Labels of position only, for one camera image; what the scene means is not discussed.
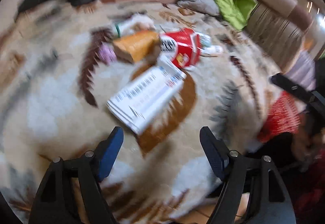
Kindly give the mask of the red mesh trash basket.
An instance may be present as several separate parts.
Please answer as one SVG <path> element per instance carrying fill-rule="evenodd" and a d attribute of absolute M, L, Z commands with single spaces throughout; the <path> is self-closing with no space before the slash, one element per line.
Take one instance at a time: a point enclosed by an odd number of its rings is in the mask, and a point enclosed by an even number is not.
<path fill-rule="evenodd" d="M 285 132 L 294 134 L 299 125 L 300 118 L 295 100 L 292 95 L 283 91 L 270 106 L 267 120 L 263 124 L 257 139 L 259 142 L 265 143 Z"/>

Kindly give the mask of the white plastic spray bottle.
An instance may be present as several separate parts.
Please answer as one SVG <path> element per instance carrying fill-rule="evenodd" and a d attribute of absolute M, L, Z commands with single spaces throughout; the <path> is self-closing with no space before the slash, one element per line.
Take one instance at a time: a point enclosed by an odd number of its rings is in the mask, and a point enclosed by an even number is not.
<path fill-rule="evenodd" d="M 202 57 L 218 57 L 224 53 L 224 49 L 219 45 L 200 48 L 200 56 Z"/>

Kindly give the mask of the white blue medicine box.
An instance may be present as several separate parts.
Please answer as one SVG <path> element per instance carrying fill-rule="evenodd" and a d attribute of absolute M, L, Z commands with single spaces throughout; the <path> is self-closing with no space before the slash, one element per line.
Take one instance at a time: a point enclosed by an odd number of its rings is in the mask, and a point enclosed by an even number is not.
<path fill-rule="evenodd" d="M 107 101 L 110 112 L 136 135 L 142 134 L 183 88 L 186 74 L 164 55 Z"/>

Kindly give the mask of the red snack package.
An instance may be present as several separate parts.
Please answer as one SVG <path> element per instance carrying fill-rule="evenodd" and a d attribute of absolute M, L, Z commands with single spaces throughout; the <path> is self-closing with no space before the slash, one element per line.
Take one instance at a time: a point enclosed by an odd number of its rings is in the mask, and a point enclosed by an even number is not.
<path fill-rule="evenodd" d="M 192 29 L 183 28 L 159 35 L 162 55 L 177 68 L 191 70 L 200 57 L 200 36 Z"/>

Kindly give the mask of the orange medicine box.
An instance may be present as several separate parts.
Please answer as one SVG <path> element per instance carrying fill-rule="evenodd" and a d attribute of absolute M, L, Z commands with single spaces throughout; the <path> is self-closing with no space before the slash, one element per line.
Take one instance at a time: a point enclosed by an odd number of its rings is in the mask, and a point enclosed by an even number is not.
<path fill-rule="evenodd" d="M 149 30 L 123 36 L 112 42 L 116 56 L 130 63 L 137 63 L 153 55 L 159 44 L 159 34 Z"/>

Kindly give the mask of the white green sock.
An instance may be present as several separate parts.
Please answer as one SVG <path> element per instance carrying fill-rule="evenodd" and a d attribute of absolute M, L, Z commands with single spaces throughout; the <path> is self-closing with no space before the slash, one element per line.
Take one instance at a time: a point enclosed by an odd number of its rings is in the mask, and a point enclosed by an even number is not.
<path fill-rule="evenodd" d="M 129 19 L 111 26 L 112 36 L 117 38 L 145 30 L 155 30 L 155 25 L 149 16 L 143 14 L 135 14 Z"/>

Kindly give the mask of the light blue plastic packet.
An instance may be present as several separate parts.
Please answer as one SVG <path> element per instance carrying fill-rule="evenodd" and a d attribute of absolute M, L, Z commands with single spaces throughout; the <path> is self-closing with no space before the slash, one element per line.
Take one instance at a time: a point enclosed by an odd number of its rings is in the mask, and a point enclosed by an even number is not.
<path fill-rule="evenodd" d="M 197 32 L 197 35 L 199 37 L 200 47 L 201 48 L 207 48 L 212 45 L 211 43 L 211 37 L 209 35 Z"/>

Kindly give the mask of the striped brown cushion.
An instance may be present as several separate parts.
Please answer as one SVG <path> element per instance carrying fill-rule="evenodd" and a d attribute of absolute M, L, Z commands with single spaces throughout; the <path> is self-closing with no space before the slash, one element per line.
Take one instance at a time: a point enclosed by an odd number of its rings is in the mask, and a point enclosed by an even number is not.
<path fill-rule="evenodd" d="M 262 3 L 252 11 L 245 32 L 284 73 L 295 64 L 305 40 L 294 23 Z"/>

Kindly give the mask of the purple crumpled paper ball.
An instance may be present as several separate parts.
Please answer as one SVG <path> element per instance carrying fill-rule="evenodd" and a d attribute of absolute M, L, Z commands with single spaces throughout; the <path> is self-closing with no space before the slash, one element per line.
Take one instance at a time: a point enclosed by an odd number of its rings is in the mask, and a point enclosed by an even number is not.
<path fill-rule="evenodd" d="M 113 45 L 110 43 L 102 43 L 99 48 L 99 58 L 100 61 L 105 65 L 109 65 L 110 63 L 117 61 Z"/>

